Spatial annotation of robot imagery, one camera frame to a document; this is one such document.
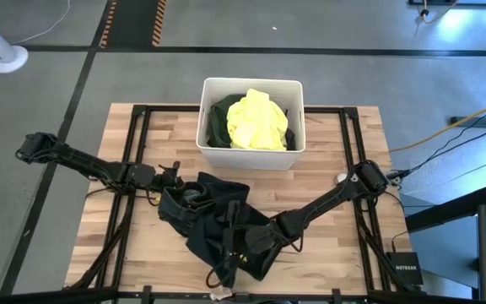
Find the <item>white plastic bin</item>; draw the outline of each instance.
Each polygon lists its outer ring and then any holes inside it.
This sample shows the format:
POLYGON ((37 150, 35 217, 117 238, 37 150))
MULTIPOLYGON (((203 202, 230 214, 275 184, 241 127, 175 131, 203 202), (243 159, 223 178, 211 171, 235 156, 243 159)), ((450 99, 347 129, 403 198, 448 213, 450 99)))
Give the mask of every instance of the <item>white plastic bin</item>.
POLYGON ((274 79, 208 78, 203 83, 196 143, 211 166, 238 169, 288 170, 305 150, 305 111, 299 81, 274 79), (211 106, 232 94, 245 95, 248 89, 269 94, 269 99, 288 110, 289 128, 294 132, 295 151, 223 149, 208 146, 206 130, 211 106))

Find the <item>wooden table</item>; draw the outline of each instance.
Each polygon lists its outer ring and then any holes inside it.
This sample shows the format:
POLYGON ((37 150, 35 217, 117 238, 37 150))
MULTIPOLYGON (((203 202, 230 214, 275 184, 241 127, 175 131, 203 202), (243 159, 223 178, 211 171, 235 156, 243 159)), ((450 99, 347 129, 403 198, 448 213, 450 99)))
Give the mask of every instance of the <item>wooden table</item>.
MULTIPOLYGON (((121 161, 132 106, 111 105, 99 150, 100 158, 121 161)), ((378 107, 360 106, 358 111, 367 158, 388 170, 391 160, 378 107)), ((206 171, 219 178, 248 184, 251 186, 249 204, 267 216, 309 203, 335 187, 336 175, 346 171, 338 115, 306 114, 306 151, 298 162, 288 171, 262 171, 260 174, 211 167, 196 146, 197 118, 197 112, 153 112, 143 163, 170 166, 173 161, 179 160, 180 174, 185 181, 196 180, 199 171, 206 171)), ((349 126, 352 151, 357 160, 354 132, 351 124, 349 126)), ((138 128, 131 160, 139 134, 138 128)), ((90 190, 101 187, 98 182, 92 182, 90 190)), ((388 191, 397 195, 393 188, 388 191)), ((86 200, 66 285, 74 283, 102 249, 112 199, 113 193, 103 192, 86 200)), ((394 198, 382 195, 377 214, 384 249, 391 250, 392 237, 407 229, 402 207, 394 198)), ((153 291, 158 292, 208 293, 204 280, 211 268, 187 250, 185 241, 168 223, 159 219, 156 208, 146 199, 138 198, 120 290, 140 291, 144 285, 151 285, 153 291)), ((408 234, 397 237, 395 245, 399 251, 410 251, 408 234)), ((338 288, 343 295, 364 295, 367 291, 359 251, 354 208, 352 203, 344 203, 310 224, 305 231, 303 252, 296 253, 291 247, 286 247, 262 282, 238 271, 235 290, 257 294, 330 295, 332 288, 338 288)), ((375 287, 380 289, 378 263, 369 251, 375 287)), ((115 254, 112 254, 106 284, 111 282, 114 257, 115 254)))

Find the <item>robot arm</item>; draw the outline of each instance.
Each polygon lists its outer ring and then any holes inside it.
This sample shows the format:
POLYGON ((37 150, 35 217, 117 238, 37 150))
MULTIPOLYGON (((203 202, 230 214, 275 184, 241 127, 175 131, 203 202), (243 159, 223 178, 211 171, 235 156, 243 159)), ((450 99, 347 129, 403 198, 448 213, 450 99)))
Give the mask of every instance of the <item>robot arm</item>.
POLYGON ((24 144, 15 155, 28 164, 45 164, 53 161, 78 171, 89 179, 97 179, 120 193, 128 193, 135 189, 158 192, 164 187, 177 187, 183 183, 177 177, 180 164, 178 161, 171 168, 161 166, 165 171, 156 174, 152 166, 104 161, 57 141, 57 137, 49 133, 27 135, 24 144))

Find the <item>black metal frame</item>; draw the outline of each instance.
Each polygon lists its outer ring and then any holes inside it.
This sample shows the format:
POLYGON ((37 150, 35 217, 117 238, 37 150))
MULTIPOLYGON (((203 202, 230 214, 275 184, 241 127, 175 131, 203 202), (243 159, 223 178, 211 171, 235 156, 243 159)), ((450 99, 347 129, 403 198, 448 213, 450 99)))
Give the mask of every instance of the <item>black metal frame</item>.
MULTIPOLYGON (((131 154, 132 141, 136 132, 138 119, 143 115, 142 129, 138 142, 138 150, 135 162, 141 163, 143 159, 143 152, 145 149, 145 142, 149 129, 149 121, 151 113, 154 111, 199 111, 199 106, 146 106, 135 105, 132 109, 131 122, 127 133, 125 149, 123 151, 122 160, 129 161, 131 154)), ((346 155, 346 162, 348 169, 354 165, 352 156, 352 149, 350 137, 348 134, 348 121, 350 118, 353 122, 356 146, 358 148, 359 161, 365 160, 365 147, 363 145, 363 137, 359 125, 358 110, 356 107, 306 107, 307 113, 332 113, 338 114, 340 118, 341 132, 343 135, 343 145, 346 155)), ((91 268, 86 271, 84 277, 75 285, 64 288, 63 290, 31 293, 24 295, 0 296, 0 304, 3 303, 91 303, 99 301, 112 300, 117 303, 118 299, 131 298, 141 299, 143 304, 152 304, 154 300, 208 300, 207 293, 172 293, 172 292, 155 292, 152 291, 152 286, 146 285, 143 290, 136 292, 121 292, 119 291, 119 284, 121 283, 123 261, 127 249, 127 239, 130 231, 130 223, 132 219, 132 211, 134 208, 135 193, 130 193, 127 200, 127 206, 124 211, 124 216, 121 223, 116 227, 116 219, 121 206, 122 197, 115 195, 113 205, 109 217, 108 226, 105 235, 105 244, 103 251, 95 260, 91 268), (119 241, 119 248, 116 256, 115 270, 110 286, 105 287, 105 273, 108 264, 107 257, 115 243, 119 241), (89 288, 91 280, 97 276, 94 288, 89 288)), ((354 201, 354 213, 356 225, 359 226, 362 220, 365 220, 362 215, 361 201, 354 201)), ((375 214, 375 205, 369 204, 370 223, 373 230, 373 235, 379 243, 381 249, 380 227, 375 214)), ((389 304, 404 304, 412 303, 458 303, 468 304, 471 300, 456 299, 438 296, 423 296, 420 294, 407 292, 392 292, 390 291, 390 283, 386 277, 386 272, 380 267, 381 282, 384 290, 375 290, 370 269, 370 257, 368 253, 367 243, 361 237, 359 238, 359 247, 361 251, 363 272, 365 286, 367 288, 367 295, 361 296, 342 296, 339 289, 332 289, 331 295, 297 295, 297 294, 249 294, 249 293, 235 293, 229 300, 234 302, 250 302, 250 301, 327 301, 332 304, 341 304, 343 301, 365 302, 372 301, 376 303, 389 304)))
MULTIPOLYGON (((125 144, 125 151, 123 153, 123 160, 128 161, 129 156, 130 156, 130 148, 132 146, 132 138, 134 134, 134 129, 136 127, 138 117, 140 114, 143 114, 143 124, 142 124, 142 130, 140 132, 140 139, 138 143, 138 151, 137 151, 137 156, 136 156, 136 163, 141 163, 142 158, 143 158, 143 151, 145 148, 145 139, 147 138, 147 133, 148 133, 148 128, 149 128, 149 120, 151 117, 151 113, 154 111, 200 111, 199 106, 144 106, 144 105, 136 105, 132 109, 132 119, 131 119, 131 124, 129 126, 129 131, 127 135, 127 141, 125 144)), ((350 137, 348 134, 348 122, 347 122, 347 117, 349 117, 352 122, 353 122, 353 127, 354 127, 354 133, 355 133, 355 141, 356 141, 356 146, 358 148, 358 155, 359 155, 359 161, 365 160, 365 147, 363 145, 363 136, 361 134, 361 127, 359 125, 359 116, 358 116, 358 110, 356 107, 306 107, 305 108, 306 113, 332 113, 332 114, 338 114, 339 115, 339 121, 341 125, 341 132, 343 135, 343 145, 344 145, 344 152, 345 152, 345 157, 346 157, 346 163, 347 163, 347 170, 349 170, 351 167, 354 166, 354 159, 352 156, 352 148, 351 148, 351 143, 350 143, 350 137)), ((108 223, 108 230, 107 230, 107 236, 111 236, 111 233, 113 232, 113 229, 116 225, 116 219, 118 216, 119 212, 119 201, 121 201, 120 196, 116 196, 114 198, 114 207, 111 210, 110 218, 109 218, 109 223, 108 223)), ((132 208, 134 205, 134 196, 130 196, 127 201, 127 208, 125 210, 125 214, 132 214, 132 208)), ((373 235, 375 236, 375 239, 378 241, 380 248, 382 249, 382 243, 381 243, 381 234, 380 234, 380 227, 378 224, 378 219, 376 216, 375 212, 375 206, 373 204, 369 204, 369 214, 370 214, 370 223, 373 231, 373 235)), ((357 200, 354 202, 354 213, 355 213, 355 219, 356 219, 356 224, 359 226, 361 219, 363 219, 363 214, 362 214, 362 209, 361 209, 361 200, 357 200)), ((130 223, 131 217, 129 215, 128 217, 128 222, 130 223)), ((116 265, 115 265, 115 271, 114 271, 114 276, 112 279, 112 285, 111 287, 118 288, 119 283, 121 280, 121 275, 122 275, 122 266, 123 266, 123 258, 125 256, 125 251, 126 251, 126 245, 127 245, 127 238, 128 238, 128 227, 124 230, 123 236, 121 238, 120 246, 117 251, 117 258, 116 258, 116 265)), ((372 270, 370 268, 370 256, 369 256, 369 251, 367 247, 367 243, 365 242, 365 239, 358 234, 359 237, 359 249, 361 251, 361 260, 362 260, 362 265, 363 265, 363 272, 364 272, 364 280, 365 280, 365 286, 367 288, 367 291, 374 290, 374 282, 373 282, 373 277, 372 277, 372 270)), ((109 243, 108 238, 106 238, 105 241, 105 248, 106 244, 109 243)), ((105 275, 105 268, 107 266, 108 261, 104 261, 102 265, 102 269, 104 270, 103 272, 100 272, 100 279, 98 282, 95 283, 96 288, 100 288, 104 284, 104 278, 102 276, 105 275)), ((381 273, 381 282, 382 286, 385 290, 390 290, 391 286, 389 283, 389 280, 387 278, 386 271, 383 269, 383 267, 380 265, 380 273, 381 273)), ((119 297, 129 297, 129 298, 137 298, 137 297, 142 297, 146 299, 146 303, 149 300, 153 299, 159 299, 159 298, 182 298, 182 299, 208 299, 208 294, 187 294, 187 293, 158 293, 158 292, 150 292, 147 290, 150 290, 151 286, 145 286, 144 291, 142 292, 120 292, 119 297)), ((329 302, 335 302, 335 298, 337 298, 337 301, 357 301, 357 300, 364 300, 366 295, 362 296, 340 296, 340 290, 337 289, 332 289, 332 294, 330 296, 309 296, 309 295, 253 295, 253 294, 248 294, 248 293, 236 293, 234 295, 234 300, 235 301, 271 301, 271 300, 279 300, 279 301, 329 301, 329 302)))

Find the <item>floor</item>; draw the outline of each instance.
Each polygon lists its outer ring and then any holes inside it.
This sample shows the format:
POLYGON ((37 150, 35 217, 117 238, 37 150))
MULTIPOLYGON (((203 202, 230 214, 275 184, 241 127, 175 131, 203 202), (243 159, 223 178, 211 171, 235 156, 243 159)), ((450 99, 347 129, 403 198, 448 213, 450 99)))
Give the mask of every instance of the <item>floor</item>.
MULTIPOLYGON (((66 7, 64 0, 0 0, 0 33, 20 41, 50 27, 66 7)), ((104 8, 105 0, 72 0, 68 16, 53 31, 25 45, 89 46, 104 8)), ((419 24, 417 16, 416 8, 399 0, 318 0, 312 5, 296 0, 168 0, 160 45, 486 51, 486 8, 455 8, 431 25, 419 24)), ((296 79, 303 84, 307 105, 379 106, 391 148, 443 128, 448 117, 486 106, 486 57, 479 52, 474 57, 102 52, 94 57, 82 91, 75 86, 86 52, 54 51, 31 52, 24 68, 0 74, 0 285, 43 171, 17 161, 14 151, 27 133, 57 133, 71 99, 79 103, 67 142, 91 154, 99 148, 110 103, 198 102, 207 77, 296 79)), ((393 154, 393 166, 418 165, 457 132, 393 154)), ((469 130, 462 140, 482 132, 469 130)), ((15 293, 61 288, 88 184, 57 167, 15 293)), ((482 186, 486 137, 407 178, 402 201, 409 214, 421 209, 410 205, 441 204, 482 186)), ((425 285, 439 286, 435 293, 455 284, 435 274, 474 285, 477 274, 468 266, 477 257, 473 222, 411 236, 428 271, 425 285), (458 244, 446 243, 446 236, 458 244), (429 258, 436 247, 447 247, 447 262, 429 258)), ((462 290, 454 296, 470 296, 461 287, 446 289, 462 290)))

